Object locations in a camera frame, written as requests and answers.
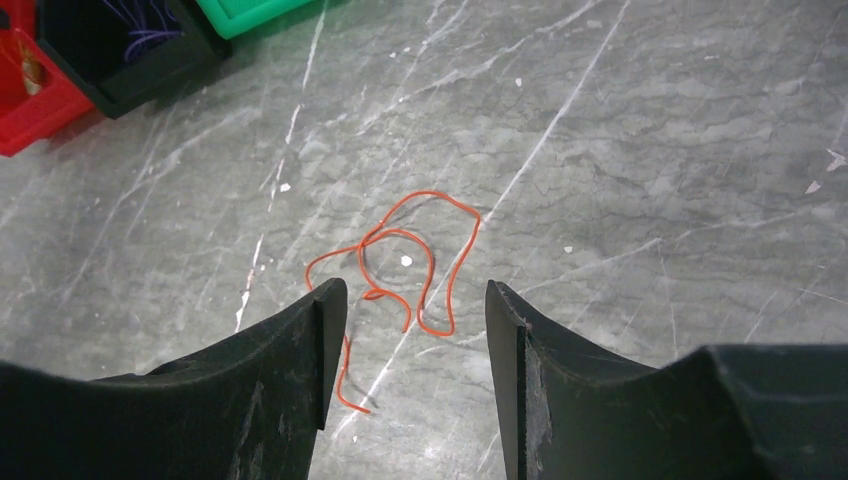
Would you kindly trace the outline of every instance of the plastic bin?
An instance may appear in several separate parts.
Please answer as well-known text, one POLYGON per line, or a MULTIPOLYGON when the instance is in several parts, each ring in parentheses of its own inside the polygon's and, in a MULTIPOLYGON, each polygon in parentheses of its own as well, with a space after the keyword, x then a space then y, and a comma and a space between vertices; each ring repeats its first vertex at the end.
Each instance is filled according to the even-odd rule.
POLYGON ((5 157, 94 108, 38 48, 34 31, 34 0, 0 0, 0 155, 5 157), (25 68, 37 80, 29 90, 25 68))
POLYGON ((38 45, 110 118, 232 54, 194 0, 38 0, 38 13, 38 45))
POLYGON ((233 38, 308 3, 310 0, 197 0, 212 26, 233 38))

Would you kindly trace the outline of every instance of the orange wire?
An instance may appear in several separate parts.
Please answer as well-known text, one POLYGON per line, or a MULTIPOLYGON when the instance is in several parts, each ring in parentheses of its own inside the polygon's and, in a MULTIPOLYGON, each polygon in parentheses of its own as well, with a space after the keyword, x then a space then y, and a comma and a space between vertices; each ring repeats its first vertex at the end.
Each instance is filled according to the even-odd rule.
MULTIPOLYGON (((450 197, 449 195, 447 195, 445 193, 438 192, 438 191, 435 191, 435 190, 420 190, 420 191, 417 191, 417 192, 410 193, 409 195, 403 197, 398 203, 396 203, 389 210, 389 212, 386 213, 386 215, 383 217, 383 219, 380 220, 380 223, 378 223, 376 227, 372 228, 368 233, 366 233, 365 236, 362 237, 362 240, 360 240, 358 244, 351 245, 349 247, 340 248, 338 250, 334 250, 334 251, 329 252, 329 253, 325 253, 324 255, 321 255, 320 257, 316 258, 315 260, 312 260, 312 262, 310 262, 309 265, 306 266, 306 271, 303 274, 303 276, 306 280, 306 286, 309 288, 310 291, 314 288, 312 286, 312 281, 309 279, 309 272, 312 271, 312 267, 314 267, 318 262, 325 260, 327 258, 330 258, 330 257, 334 257, 336 255, 342 255, 344 253, 349 253, 349 252, 355 251, 356 255, 358 257, 358 260, 359 260, 359 270, 362 272, 362 276, 365 277, 365 281, 371 287, 370 290, 365 292, 365 294, 362 296, 362 298, 365 299, 365 300, 369 300, 369 301, 377 300, 377 299, 380 299, 380 298, 383 298, 383 297, 391 297, 391 298, 395 299, 406 310, 406 321, 404 322, 403 329, 401 330, 403 333, 406 333, 407 331, 409 331, 410 324, 412 323, 412 307, 409 305, 409 302, 407 302, 403 297, 401 297, 397 293, 395 293, 391 290, 387 290, 385 288, 381 288, 379 285, 377 285, 377 283, 371 278, 371 276, 368 275, 368 271, 365 267, 365 248, 366 247, 373 245, 374 243, 376 243, 376 242, 380 241, 381 239, 388 237, 388 236, 406 237, 406 238, 414 241, 415 243, 420 245, 421 248, 424 249, 424 251, 427 253, 427 261, 428 261, 427 281, 424 283, 424 287, 421 289, 421 295, 418 297, 418 305, 416 305, 416 308, 415 308, 416 321, 418 322, 418 325, 421 327, 421 329, 424 330, 425 332, 429 333, 430 335, 435 335, 437 337, 449 337, 449 336, 453 335, 454 332, 456 331, 456 319, 453 316, 453 303, 451 301, 451 296, 452 296, 452 293, 453 293, 453 284, 454 284, 454 281, 456 281, 456 276, 459 274, 459 268, 462 266, 462 263, 465 261, 465 258, 468 256, 468 254, 471 253, 471 247, 474 246, 474 241, 477 239, 477 233, 480 231, 480 225, 482 223, 483 223, 483 217, 480 215, 479 212, 477 212, 477 210, 475 210, 473 207, 470 207, 470 206, 468 206, 468 205, 466 205, 462 202, 459 202, 459 201, 453 199, 452 197, 450 197), (388 222, 389 218, 391 218, 392 215, 394 215, 400 207, 402 207, 409 200, 412 200, 415 197, 421 197, 421 196, 431 196, 431 197, 440 198, 442 200, 447 200, 448 202, 450 202, 455 207, 457 207, 457 208, 459 208, 459 209, 461 209, 461 210, 463 210, 467 213, 470 213, 475 218, 474 229, 471 231, 471 237, 468 239, 468 243, 465 245, 465 248, 463 248, 462 253, 460 254, 459 258, 457 259, 456 265, 454 265, 453 270, 451 271, 451 274, 450 274, 450 279, 448 280, 448 287, 447 287, 447 291, 445 292, 445 296, 446 296, 445 303, 446 303, 446 306, 447 306, 448 322, 450 323, 450 327, 447 330, 436 330, 436 329, 428 327, 424 323, 424 306, 425 306, 425 304, 426 304, 425 302, 427 300, 427 292, 430 290, 430 285, 432 285, 432 283, 433 283, 433 276, 434 276, 434 273, 435 273, 435 270, 436 270, 436 260, 433 257, 433 251, 430 250, 430 247, 427 246, 427 244, 424 242, 424 240, 422 240, 420 237, 418 237, 417 235, 415 235, 414 233, 412 233, 408 230, 403 230, 401 228, 389 228, 389 229, 383 230, 385 228, 386 223, 388 222)), ((341 369, 341 372, 339 372, 339 378, 336 382, 336 396, 338 397, 339 401, 343 405, 345 405, 346 407, 350 407, 350 408, 352 408, 354 410, 358 410, 362 413, 371 413, 371 410, 368 410, 367 408, 360 407, 359 405, 355 405, 355 404, 347 401, 344 398, 344 395, 342 394, 342 381, 344 380, 345 376, 347 375, 348 367, 350 365, 350 339, 347 337, 347 335, 344 336, 344 350, 345 350, 344 351, 344 361, 342 362, 342 369, 341 369)))

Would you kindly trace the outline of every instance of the gray marble floor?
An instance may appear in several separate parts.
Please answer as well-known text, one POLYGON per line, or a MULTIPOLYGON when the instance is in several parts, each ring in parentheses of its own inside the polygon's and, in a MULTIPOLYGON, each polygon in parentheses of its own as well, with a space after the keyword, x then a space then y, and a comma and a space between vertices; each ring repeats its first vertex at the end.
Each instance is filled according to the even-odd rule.
MULTIPOLYGON (((490 278, 651 365, 848 341, 847 107, 845 0, 319 0, 168 100, 0 163, 0 356, 146 372, 275 313, 306 262, 438 189, 485 216, 455 336, 402 334, 398 305, 356 300, 350 259, 318 272, 351 288, 345 393, 374 413, 333 404, 312 477, 502 479, 490 278)), ((399 224, 435 250, 443 327, 473 220, 433 201, 399 224)), ((369 258, 416 297, 417 246, 369 258)))

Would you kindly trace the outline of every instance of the purple wire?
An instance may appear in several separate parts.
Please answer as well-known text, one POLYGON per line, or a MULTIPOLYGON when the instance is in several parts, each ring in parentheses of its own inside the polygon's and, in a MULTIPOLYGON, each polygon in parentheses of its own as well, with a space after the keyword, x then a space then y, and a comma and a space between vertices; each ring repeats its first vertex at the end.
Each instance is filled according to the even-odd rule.
POLYGON ((160 31, 160 32, 151 33, 149 35, 141 37, 138 40, 131 43, 129 47, 127 47, 127 50, 124 52, 124 61, 129 63, 132 60, 134 60, 135 57, 132 55, 133 50, 135 50, 136 48, 139 48, 139 47, 144 47, 145 46, 144 44, 151 41, 151 40, 156 40, 156 39, 161 39, 161 38, 166 38, 166 37, 175 37, 177 35, 182 35, 182 32, 173 32, 173 31, 162 32, 162 31, 160 31))
POLYGON ((162 44, 170 38, 182 35, 182 30, 179 28, 179 21, 174 16, 170 7, 166 2, 161 0, 103 0, 103 3, 111 10, 122 22, 124 22, 130 31, 127 32, 130 38, 139 37, 130 43, 124 51, 124 61, 130 63, 138 57, 146 54, 150 49, 162 44), (158 26, 148 24, 147 13, 150 9, 145 8, 145 4, 149 4, 150 9, 155 12, 155 17, 160 22, 158 26))
POLYGON ((167 3, 165 4, 165 15, 167 15, 171 20, 175 22, 177 21, 177 17, 174 16, 174 12, 171 11, 171 7, 169 7, 167 3))

